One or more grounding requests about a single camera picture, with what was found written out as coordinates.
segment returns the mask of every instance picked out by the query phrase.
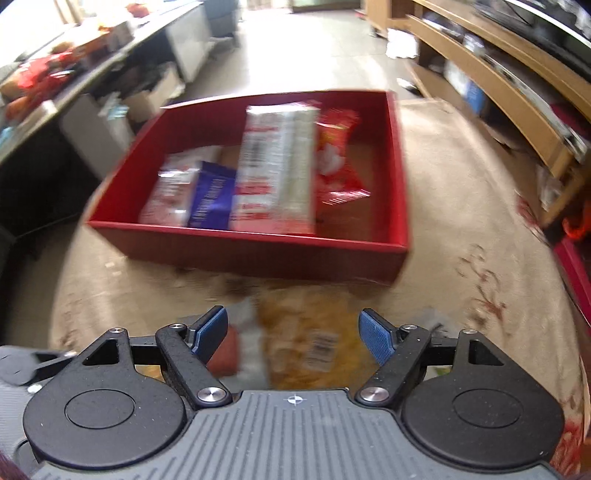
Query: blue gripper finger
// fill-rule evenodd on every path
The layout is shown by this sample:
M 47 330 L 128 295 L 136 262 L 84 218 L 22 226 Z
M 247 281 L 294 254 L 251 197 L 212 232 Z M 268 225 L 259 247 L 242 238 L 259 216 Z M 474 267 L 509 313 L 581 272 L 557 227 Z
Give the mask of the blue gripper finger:
M 393 325 L 372 309 L 359 314 L 359 337 L 380 366 L 396 353 L 393 332 Z
M 228 313 L 220 305 L 201 316 L 190 329 L 195 329 L 191 351 L 206 364 L 220 346 L 228 332 Z

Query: blue snack package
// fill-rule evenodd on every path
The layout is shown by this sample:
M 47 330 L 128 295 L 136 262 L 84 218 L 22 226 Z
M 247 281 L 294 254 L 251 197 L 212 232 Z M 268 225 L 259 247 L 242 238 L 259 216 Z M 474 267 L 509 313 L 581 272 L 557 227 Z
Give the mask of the blue snack package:
M 235 183 L 236 170 L 202 162 L 187 226 L 228 230 Z

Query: barcode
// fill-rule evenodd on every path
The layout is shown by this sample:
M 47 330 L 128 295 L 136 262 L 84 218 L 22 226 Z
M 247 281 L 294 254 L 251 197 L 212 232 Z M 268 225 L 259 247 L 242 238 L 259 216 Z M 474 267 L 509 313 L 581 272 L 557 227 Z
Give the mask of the barcode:
M 263 162 L 263 139 L 259 135 L 253 135 L 249 150 L 245 155 L 245 165 L 247 167 L 257 168 Z
M 329 372 L 335 359 L 339 336 L 335 333 L 313 330 L 310 334 L 310 347 L 304 358 L 304 367 L 308 370 Z

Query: crosshair marking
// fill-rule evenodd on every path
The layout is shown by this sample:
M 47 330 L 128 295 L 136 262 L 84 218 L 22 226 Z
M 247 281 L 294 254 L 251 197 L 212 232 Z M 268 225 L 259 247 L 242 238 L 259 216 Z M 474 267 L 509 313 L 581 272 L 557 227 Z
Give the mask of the crosshair marking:
M 302 403 L 304 400 L 306 400 L 305 398 L 300 397 L 297 394 L 293 394 L 291 397 L 286 398 L 286 400 L 291 403 L 292 405 L 299 405 L 300 403 Z

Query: chip bag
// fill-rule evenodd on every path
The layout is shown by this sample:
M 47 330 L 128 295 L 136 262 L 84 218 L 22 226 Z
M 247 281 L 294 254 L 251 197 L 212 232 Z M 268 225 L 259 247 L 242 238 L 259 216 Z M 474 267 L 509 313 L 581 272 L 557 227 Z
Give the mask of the chip bag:
M 316 190 L 319 207 L 369 197 L 355 170 L 346 161 L 351 129 L 359 122 L 353 110 L 323 111 L 316 122 L 319 130 Z

